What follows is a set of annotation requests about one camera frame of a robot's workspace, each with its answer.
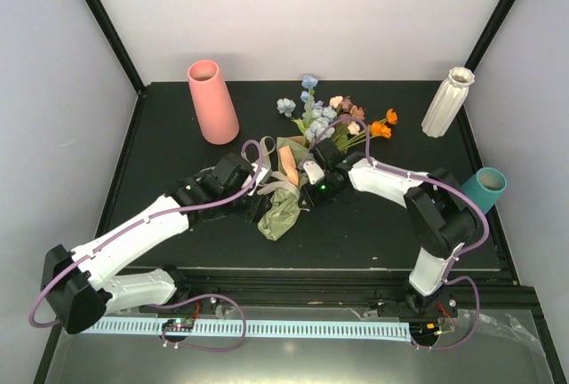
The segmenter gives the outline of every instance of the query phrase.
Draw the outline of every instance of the black frame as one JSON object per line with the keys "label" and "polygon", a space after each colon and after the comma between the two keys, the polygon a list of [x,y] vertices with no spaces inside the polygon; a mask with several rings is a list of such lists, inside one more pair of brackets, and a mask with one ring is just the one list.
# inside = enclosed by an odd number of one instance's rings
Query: black frame
{"label": "black frame", "polygon": [[[96,236],[101,236],[108,231],[110,217],[114,210],[124,168],[128,161],[134,135],[138,128],[141,111],[144,108],[146,86],[140,79],[136,67],[134,67],[128,51],[124,48],[101,0],[85,0],[85,2],[88,4],[101,30],[108,39],[113,52],[131,81],[132,87],[139,95],[97,228]],[[516,0],[500,0],[497,3],[474,49],[466,61],[466,68],[472,71],[477,68],[498,32],[501,23],[506,19],[509,10],[515,2]],[[478,153],[464,108],[460,110],[457,120],[461,128],[464,144],[469,153],[469,161],[475,169],[482,167],[482,159]],[[566,380],[561,368],[561,363],[559,362],[551,335],[549,334],[549,328],[541,311],[541,305],[535,290],[530,287],[517,285],[517,272],[509,252],[500,219],[495,209],[491,210],[488,219],[491,224],[493,239],[497,244],[499,257],[505,267],[501,272],[494,272],[491,275],[482,272],[470,273],[477,281],[481,306],[482,308],[489,309],[530,310],[533,314],[533,320],[536,324],[542,346],[545,349],[548,365],[554,381],[564,383]],[[211,272],[199,270],[188,272],[188,278],[191,279],[194,288],[198,292],[224,293],[245,305],[271,306],[306,306],[307,300],[313,300],[315,298],[314,294],[317,292],[318,300],[325,305],[333,304],[337,306],[339,302],[342,302],[345,306],[367,307],[369,300],[374,297],[378,289],[401,287],[406,277],[407,274],[404,272],[392,273],[389,279],[378,279],[377,277],[371,276],[354,278],[353,275],[338,276],[336,279],[330,279],[329,277],[319,277],[314,273],[306,275],[295,273],[294,276],[283,276],[279,274],[275,276],[268,272],[248,272],[240,276],[229,277],[212,276]],[[474,307],[474,296],[468,285],[454,286],[453,294],[462,306],[466,308]],[[37,370],[34,380],[35,383],[45,382],[60,333],[60,325],[52,328],[44,355]]]}

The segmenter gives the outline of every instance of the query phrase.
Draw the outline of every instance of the white cylinder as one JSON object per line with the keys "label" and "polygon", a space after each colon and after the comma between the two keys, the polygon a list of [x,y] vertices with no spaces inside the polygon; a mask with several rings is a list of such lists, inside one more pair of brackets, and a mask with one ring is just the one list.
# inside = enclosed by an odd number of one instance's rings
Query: white cylinder
{"label": "white cylinder", "polygon": [[445,135],[473,83],[474,74],[467,68],[455,67],[449,71],[423,119],[423,132],[434,138]]}

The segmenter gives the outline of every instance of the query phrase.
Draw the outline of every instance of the white cable carrier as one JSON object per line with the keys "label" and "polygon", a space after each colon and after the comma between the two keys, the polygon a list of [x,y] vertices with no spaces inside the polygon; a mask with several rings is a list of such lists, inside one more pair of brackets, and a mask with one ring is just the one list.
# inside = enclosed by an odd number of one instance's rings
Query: white cable carrier
{"label": "white cable carrier", "polygon": [[[160,335],[170,319],[152,317],[102,317],[83,331],[98,334]],[[167,332],[166,335],[196,337],[240,337],[241,320],[197,319],[191,331]],[[391,340],[410,342],[409,324],[392,322],[326,322],[292,320],[248,320],[246,337],[312,338],[334,340]]]}

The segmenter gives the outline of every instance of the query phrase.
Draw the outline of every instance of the green fabric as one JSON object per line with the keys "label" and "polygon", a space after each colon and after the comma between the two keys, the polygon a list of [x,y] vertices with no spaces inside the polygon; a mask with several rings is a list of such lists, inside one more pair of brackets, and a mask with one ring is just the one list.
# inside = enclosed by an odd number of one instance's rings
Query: green fabric
{"label": "green fabric", "polygon": [[[308,149],[298,142],[289,140],[288,138],[276,139],[276,150],[288,146],[293,152],[294,161],[298,165],[304,156],[307,154]],[[285,173],[281,166],[280,157],[278,160],[278,170]],[[300,185],[302,187],[308,181],[306,176],[301,176]],[[260,219],[257,224],[259,231],[268,240],[278,240],[284,233],[293,227],[296,220],[301,214],[299,207],[299,198],[284,188],[277,188],[273,197],[271,198],[273,206],[271,209]]]}

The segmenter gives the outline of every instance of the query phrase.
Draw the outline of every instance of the teal vase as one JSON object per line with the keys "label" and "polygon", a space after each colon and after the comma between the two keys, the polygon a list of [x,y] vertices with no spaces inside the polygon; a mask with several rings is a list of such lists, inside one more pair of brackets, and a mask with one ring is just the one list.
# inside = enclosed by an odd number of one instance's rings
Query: teal vase
{"label": "teal vase", "polygon": [[487,214],[507,186],[508,181],[503,173],[494,168],[481,168],[462,184],[462,191]]}

